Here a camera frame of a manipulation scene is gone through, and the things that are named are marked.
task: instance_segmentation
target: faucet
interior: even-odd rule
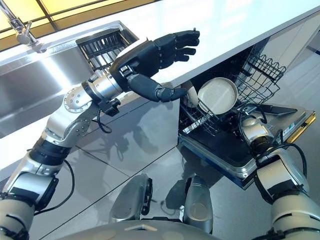
[[[30,27],[32,21],[29,21],[27,25],[20,20],[20,18],[16,17],[12,11],[8,8],[4,0],[0,0],[0,9],[4,13],[4,15],[8,18],[8,22],[11,27],[15,30],[16,40],[24,45],[31,47],[37,53],[44,53],[46,49],[41,49],[43,46],[36,37],[30,32]]]

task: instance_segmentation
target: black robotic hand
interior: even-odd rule
[[[196,50],[186,46],[197,46],[199,36],[200,32],[193,29],[147,40],[118,57],[109,71],[124,92],[132,90],[154,102],[179,99],[187,94],[186,90],[163,87],[150,77],[174,62],[188,61]]]

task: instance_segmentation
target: stainless steel sink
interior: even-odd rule
[[[22,53],[0,62],[0,138],[54,112],[72,85],[94,72],[76,40],[119,29],[131,44],[138,38],[120,21],[44,45],[45,53]]]

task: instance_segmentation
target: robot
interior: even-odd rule
[[[186,95],[183,88],[163,87],[151,77],[174,62],[188,61],[189,55],[196,53],[191,47],[199,44],[199,36],[200,32],[193,29],[146,40],[121,53],[109,73],[96,72],[64,96],[62,105],[50,116],[41,137],[22,158],[0,195],[1,240],[29,239],[34,216],[51,210],[45,208],[71,148],[86,133],[93,118],[99,119],[101,112],[110,116],[119,112],[116,97],[120,93],[134,91],[154,102],[174,101]],[[256,156],[259,168],[255,183],[262,197],[272,204],[272,229],[255,239],[320,239],[320,207],[308,197],[307,171],[304,175],[297,171],[284,149],[289,145],[275,144],[265,119],[246,114],[246,107],[238,111],[239,132]],[[146,174],[135,176],[115,201],[110,224],[63,239],[217,239],[210,234],[213,210],[206,183],[194,176],[185,191],[182,222],[165,217],[141,219],[149,212],[152,179]]]

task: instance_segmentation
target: kitchen sink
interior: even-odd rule
[[[118,48],[108,49],[109,53],[95,49],[101,47],[92,44],[95,37],[99,37],[101,44],[106,44],[111,33],[119,34],[118,38],[112,37]],[[50,115],[61,105],[64,94],[71,86],[87,80],[96,69],[107,71],[118,53],[136,40],[138,38],[120,21],[114,21],[90,31],[55,39],[55,42],[43,46],[46,48],[44,53],[30,51],[2,59],[0,138]],[[107,55],[108,66],[97,66],[95,58],[100,60],[102,56],[93,54],[88,58],[84,52],[87,48],[91,53],[97,50],[101,55]]]

